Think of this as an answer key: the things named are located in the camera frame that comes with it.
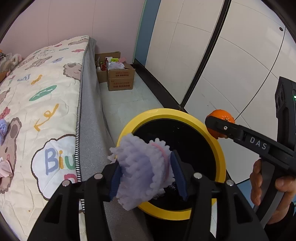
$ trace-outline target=white wardrobe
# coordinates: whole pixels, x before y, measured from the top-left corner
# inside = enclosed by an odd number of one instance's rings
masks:
[[[162,0],[146,68],[180,104],[196,73],[223,0]],[[274,94],[279,76],[296,81],[296,44],[261,0],[232,0],[209,61],[185,110],[204,122],[224,109],[236,123],[277,136]],[[231,178],[241,182],[258,155],[219,140]]]

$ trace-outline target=blue pompom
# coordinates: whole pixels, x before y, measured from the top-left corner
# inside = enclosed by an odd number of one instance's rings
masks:
[[[0,119],[0,145],[3,145],[4,137],[7,133],[8,125],[6,120]]]

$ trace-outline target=pink wall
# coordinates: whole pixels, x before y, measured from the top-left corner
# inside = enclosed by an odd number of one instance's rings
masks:
[[[75,36],[97,40],[96,53],[120,51],[132,62],[144,0],[35,0],[12,24],[0,49],[23,57]]]

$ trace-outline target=pink cloth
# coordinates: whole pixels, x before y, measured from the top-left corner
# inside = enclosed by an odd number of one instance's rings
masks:
[[[0,178],[1,177],[12,177],[13,172],[8,160],[0,159]]]
[[[118,60],[119,63],[123,63],[124,61],[126,61],[126,58],[125,57],[122,57]]]

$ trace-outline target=pink trim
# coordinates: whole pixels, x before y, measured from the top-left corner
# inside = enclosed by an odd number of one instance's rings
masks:
[[[165,174],[165,179],[164,179],[164,181],[165,181],[165,180],[168,179],[168,175],[169,175],[169,161],[168,161],[168,156],[167,156],[167,154],[165,153],[164,149],[161,146],[157,145],[156,143],[150,143],[150,145],[155,146],[156,148],[158,148],[161,151],[162,156],[163,156],[163,158],[164,158],[164,160],[166,162],[166,174]]]

